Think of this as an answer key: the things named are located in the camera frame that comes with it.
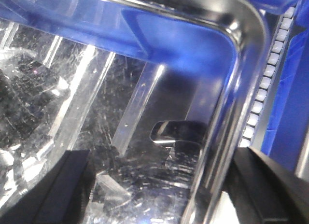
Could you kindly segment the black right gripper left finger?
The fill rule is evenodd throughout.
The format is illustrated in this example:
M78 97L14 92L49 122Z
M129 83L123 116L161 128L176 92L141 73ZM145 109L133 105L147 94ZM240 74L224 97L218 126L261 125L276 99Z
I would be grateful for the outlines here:
M0 222L80 224L94 182L90 151L65 151L43 179L1 216Z

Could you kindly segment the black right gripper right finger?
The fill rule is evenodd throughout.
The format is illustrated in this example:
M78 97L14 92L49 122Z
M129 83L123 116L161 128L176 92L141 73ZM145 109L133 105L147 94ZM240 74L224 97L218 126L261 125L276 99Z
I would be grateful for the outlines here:
M241 224L309 222L309 183L259 150L235 150L225 189Z

